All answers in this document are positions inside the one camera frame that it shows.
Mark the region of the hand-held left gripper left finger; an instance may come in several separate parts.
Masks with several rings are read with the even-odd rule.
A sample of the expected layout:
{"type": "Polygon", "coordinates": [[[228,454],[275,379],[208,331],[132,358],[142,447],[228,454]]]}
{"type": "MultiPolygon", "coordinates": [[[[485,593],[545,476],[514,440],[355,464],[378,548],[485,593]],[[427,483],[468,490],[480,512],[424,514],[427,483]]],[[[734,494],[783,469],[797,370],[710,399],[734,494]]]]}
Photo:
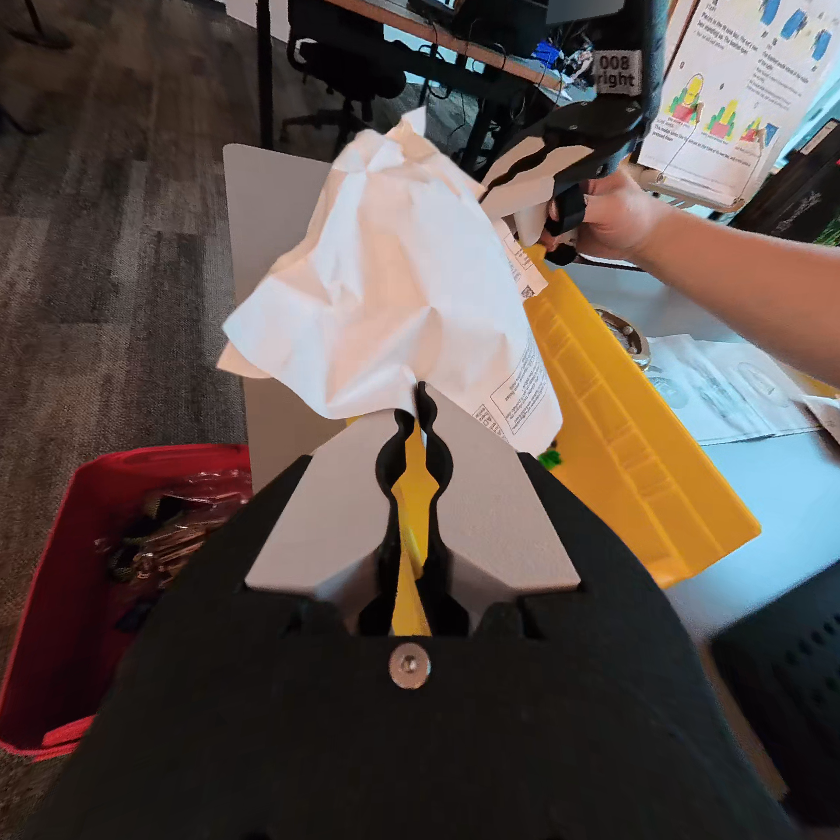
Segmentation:
{"type": "Polygon", "coordinates": [[[351,632],[387,634],[402,552],[393,487],[414,427],[411,413],[388,409],[318,447],[245,585],[329,603],[351,632]]]}

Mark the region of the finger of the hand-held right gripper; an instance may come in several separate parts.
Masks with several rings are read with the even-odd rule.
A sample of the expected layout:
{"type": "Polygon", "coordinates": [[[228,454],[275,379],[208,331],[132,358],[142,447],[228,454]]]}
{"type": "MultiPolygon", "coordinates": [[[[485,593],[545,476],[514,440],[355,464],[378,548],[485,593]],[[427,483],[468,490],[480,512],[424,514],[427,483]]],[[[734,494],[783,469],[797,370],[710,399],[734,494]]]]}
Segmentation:
{"type": "Polygon", "coordinates": [[[540,169],[546,153],[543,137],[524,136],[490,167],[482,182],[482,197],[546,198],[547,176],[540,169]]]}
{"type": "Polygon", "coordinates": [[[488,218],[496,221],[503,217],[529,211],[532,207],[544,206],[553,194],[554,177],[591,152],[590,148],[583,145],[563,146],[554,150],[547,149],[544,162],[540,167],[541,173],[547,176],[546,198],[488,198],[488,218]]]}

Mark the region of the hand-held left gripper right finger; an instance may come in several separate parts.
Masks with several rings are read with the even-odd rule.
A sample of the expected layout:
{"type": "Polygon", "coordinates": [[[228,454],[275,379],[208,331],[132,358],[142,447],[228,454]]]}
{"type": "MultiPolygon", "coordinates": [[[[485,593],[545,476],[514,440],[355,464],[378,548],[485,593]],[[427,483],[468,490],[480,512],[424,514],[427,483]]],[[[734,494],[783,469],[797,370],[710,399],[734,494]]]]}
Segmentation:
{"type": "Polygon", "coordinates": [[[437,483],[416,589],[432,634],[469,634],[487,609],[581,583],[520,454],[443,393],[416,387],[437,483]]]}

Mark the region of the yellow plastic bin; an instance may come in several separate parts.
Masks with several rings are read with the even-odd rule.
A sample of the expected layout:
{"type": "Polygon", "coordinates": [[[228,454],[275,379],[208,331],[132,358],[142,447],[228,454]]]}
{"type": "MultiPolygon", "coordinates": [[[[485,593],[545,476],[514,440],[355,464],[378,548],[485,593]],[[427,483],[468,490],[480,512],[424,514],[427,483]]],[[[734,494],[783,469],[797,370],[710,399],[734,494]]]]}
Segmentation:
{"type": "Polygon", "coordinates": [[[760,525],[606,326],[557,269],[524,307],[563,423],[548,471],[520,452],[581,577],[573,591],[513,603],[535,637],[563,626],[593,640],[686,635],[663,585],[683,581],[760,534],[760,525]]]}

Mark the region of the white paper bag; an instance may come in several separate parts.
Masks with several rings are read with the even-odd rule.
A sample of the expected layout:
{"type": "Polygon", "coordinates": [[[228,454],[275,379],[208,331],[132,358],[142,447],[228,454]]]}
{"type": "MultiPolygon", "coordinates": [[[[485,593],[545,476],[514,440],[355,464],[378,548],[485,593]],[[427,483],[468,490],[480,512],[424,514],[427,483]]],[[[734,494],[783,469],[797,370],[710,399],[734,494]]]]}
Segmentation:
{"type": "Polygon", "coordinates": [[[425,128],[419,108],[347,144],[302,241],[224,323],[217,368],[333,420],[412,412],[425,382],[539,456],[563,419],[523,302],[548,282],[425,128]]]}

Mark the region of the person's right forearm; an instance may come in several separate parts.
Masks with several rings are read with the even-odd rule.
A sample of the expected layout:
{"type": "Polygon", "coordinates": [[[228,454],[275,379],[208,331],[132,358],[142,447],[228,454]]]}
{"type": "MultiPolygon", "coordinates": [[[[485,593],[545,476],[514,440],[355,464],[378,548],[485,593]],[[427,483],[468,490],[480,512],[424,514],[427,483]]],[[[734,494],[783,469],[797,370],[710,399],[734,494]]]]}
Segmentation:
{"type": "Polygon", "coordinates": [[[634,257],[743,338],[839,386],[838,247],[721,226],[645,196],[650,228],[634,257]]]}

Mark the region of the grey desk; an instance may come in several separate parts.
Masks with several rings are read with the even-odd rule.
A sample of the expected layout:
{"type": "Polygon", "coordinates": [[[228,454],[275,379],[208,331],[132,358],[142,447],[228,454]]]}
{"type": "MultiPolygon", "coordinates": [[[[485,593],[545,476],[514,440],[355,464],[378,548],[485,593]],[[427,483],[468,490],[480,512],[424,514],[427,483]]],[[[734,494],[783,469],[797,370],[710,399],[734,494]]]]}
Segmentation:
{"type": "MultiPolygon", "coordinates": [[[[224,178],[235,304],[277,257],[305,235],[330,164],[239,143],[225,145],[224,178]]],[[[572,264],[566,273],[593,305],[624,316],[645,337],[687,333],[740,341],[722,322],[642,272],[572,264]]],[[[314,413],[277,381],[244,379],[254,491],[335,435],[340,424],[314,413]]],[[[708,570],[667,590],[692,636],[728,721],[772,793],[784,782],[723,685],[706,642],[838,560],[838,446],[825,432],[706,448],[762,533],[708,570]]]]}

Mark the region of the person's right hand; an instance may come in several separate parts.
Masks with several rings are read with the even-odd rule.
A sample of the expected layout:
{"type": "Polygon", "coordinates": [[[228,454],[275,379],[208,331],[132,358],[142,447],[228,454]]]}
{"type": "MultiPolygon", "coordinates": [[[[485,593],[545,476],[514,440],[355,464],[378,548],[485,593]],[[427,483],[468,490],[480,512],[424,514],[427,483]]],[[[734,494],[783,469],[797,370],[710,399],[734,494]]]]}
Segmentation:
{"type": "Polygon", "coordinates": [[[674,208],[645,192],[624,162],[603,178],[581,184],[584,220],[574,248],[590,260],[619,260],[646,268],[658,229],[674,208]]]}

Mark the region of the white instruction poster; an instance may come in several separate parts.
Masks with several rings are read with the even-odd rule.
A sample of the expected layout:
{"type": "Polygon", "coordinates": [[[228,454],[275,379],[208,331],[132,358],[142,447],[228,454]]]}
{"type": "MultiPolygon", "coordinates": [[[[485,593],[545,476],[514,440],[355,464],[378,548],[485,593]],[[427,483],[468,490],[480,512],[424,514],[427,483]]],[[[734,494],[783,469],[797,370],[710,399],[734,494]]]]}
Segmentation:
{"type": "Polygon", "coordinates": [[[731,208],[758,189],[821,79],[816,2],[699,2],[670,65],[637,163],[649,188],[731,208]]]}

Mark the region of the wooden background table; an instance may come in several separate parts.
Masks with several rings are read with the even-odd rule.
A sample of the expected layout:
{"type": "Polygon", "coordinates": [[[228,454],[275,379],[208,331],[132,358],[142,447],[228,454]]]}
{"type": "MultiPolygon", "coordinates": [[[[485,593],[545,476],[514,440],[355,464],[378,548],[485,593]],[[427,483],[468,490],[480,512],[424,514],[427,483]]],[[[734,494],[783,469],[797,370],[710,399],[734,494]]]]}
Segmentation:
{"type": "MultiPolygon", "coordinates": [[[[458,38],[445,26],[422,17],[408,2],[335,1],[333,5],[349,9],[384,26],[384,40],[359,37],[352,45],[350,37],[335,28],[324,33],[323,42],[342,46],[355,53],[367,48],[388,65],[407,75],[435,81],[449,91],[471,96],[478,102],[478,112],[458,163],[476,174],[479,163],[489,164],[497,148],[485,150],[491,127],[508,129],[520,119],[530,101],[544,95],[553,105],[565,104],[569,86],[560,75],[535,62],[510,56],[501,47],[482,45],[473,39],[458,38]]],[[[280,141],[280,126],[275,126],[274,46],[271,35],[270,2],[256,2],[257,81],[259,100],[259,142],[273,151],[280,141]]]]}

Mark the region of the black office chair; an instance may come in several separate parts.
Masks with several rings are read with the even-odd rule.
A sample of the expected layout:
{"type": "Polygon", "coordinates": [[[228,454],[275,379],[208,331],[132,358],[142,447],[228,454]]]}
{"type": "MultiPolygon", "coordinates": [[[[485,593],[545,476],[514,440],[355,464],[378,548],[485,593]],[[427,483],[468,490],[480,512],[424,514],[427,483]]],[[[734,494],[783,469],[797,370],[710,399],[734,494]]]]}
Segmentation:
{"type": "Polygon", "coordinates": [[[350,37],[352,45],[358,43],[359,37],[383,41],[383,24],[329,2],[289,1],[287,13],[290,65],[301,73],[303,81],[319,80],[327,93],[339,94],[342,106],[284,119],[279,138],[287,142],[290,128],[297,126],[336,127],[338,136],[333,155],[337,155],[352,135],[371,126],[375,99],[393,100],[403,94],[406,74],[367,48],[359,54],[322,40],[324,33],[336,28],[339,34],[350,37]]]}

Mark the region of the black bamboo set box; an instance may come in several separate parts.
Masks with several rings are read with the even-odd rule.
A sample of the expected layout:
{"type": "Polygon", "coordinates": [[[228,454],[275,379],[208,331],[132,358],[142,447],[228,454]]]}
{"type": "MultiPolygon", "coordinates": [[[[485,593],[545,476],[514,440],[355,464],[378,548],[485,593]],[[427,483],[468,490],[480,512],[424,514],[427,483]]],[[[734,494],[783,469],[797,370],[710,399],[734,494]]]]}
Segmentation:
{"type": "Polygon", "coordinates": [[[839,246],[839,121],[793,150],[730,227],[798,243],[839,246]]]}

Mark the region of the white instruction booklet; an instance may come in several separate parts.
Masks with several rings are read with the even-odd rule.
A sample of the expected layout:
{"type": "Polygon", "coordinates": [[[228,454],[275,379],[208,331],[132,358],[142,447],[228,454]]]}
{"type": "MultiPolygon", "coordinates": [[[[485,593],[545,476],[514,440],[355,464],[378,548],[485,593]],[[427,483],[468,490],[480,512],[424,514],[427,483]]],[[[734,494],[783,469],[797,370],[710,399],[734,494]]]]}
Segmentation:
{"type": "Polygon", "coordinates": [[[647,379],[699,445],[815,432],[818,420],[795,381],[749,343],[648,339],[647,379]]]}

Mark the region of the red storage bin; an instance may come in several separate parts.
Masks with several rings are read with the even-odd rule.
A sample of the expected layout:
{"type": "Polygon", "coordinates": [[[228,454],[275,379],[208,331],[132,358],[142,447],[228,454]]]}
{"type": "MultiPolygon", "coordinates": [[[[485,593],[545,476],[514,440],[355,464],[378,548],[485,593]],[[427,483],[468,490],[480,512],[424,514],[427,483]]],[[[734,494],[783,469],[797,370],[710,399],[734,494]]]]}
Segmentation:
{"type": "Polygon", "coordinates": [[[203,471],[250,468],[246,444],[189,444],[102,455],[73,475],[29,587],[2,684],[2,749],[33,762],[72,753],[136,638],[109,626],[93,546],[146,490],[203,471]]]}

